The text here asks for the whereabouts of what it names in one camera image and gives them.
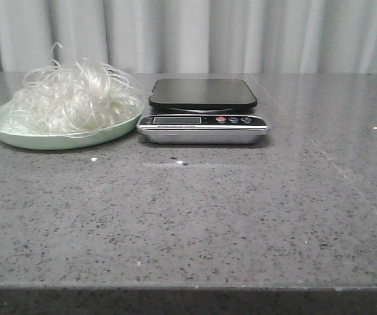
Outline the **white vermicelli noodle bundle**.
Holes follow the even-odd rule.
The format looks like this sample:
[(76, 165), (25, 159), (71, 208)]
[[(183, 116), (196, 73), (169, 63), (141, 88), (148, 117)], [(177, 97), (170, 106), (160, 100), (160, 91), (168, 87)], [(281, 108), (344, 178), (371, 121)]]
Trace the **white vermicelli noodle bundle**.
[(142, 113), (146, 93), (132, 75), (82, 58), (56, 59), (29, 71), (0, 107), (0, 131), (15, 135), (89, 137)]

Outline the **silver black kitchen scale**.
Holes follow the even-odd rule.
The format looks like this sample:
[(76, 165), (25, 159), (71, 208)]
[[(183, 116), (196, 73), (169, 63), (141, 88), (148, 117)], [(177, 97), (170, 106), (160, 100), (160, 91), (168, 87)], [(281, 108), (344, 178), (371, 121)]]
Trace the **silver black kitchen scale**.
[(241, 79), (160, 79), (138, 132), (157, 144), (254, 144), (269, 124)]

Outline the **white pleated curtain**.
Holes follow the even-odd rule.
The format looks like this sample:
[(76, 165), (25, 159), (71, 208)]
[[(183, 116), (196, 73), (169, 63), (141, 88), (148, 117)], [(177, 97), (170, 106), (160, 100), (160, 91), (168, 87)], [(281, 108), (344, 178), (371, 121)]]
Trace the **white pleated curtain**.
[(377, 1), (0, 1), (0, 71), (377, 73)]

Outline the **pale green plate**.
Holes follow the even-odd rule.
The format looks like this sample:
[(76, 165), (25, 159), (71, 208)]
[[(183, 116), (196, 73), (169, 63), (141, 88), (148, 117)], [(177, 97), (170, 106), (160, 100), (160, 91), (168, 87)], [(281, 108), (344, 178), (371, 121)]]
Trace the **pale green plate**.
[(142, 115), (138, 113), (135, 117), (114, 125), (111, 129), (104, 129), (94, 134), (79, 133), (73, 136), (36, 135), (25, 128), (21, 119), (16, 124), (19, 130), (9, 129), (5, 119), (12, 109), (13, 102), (11, 101), (0, 107), (0, 140), (15, 147), (32, 150), (68, 150), (115, 140), (131, 132)]

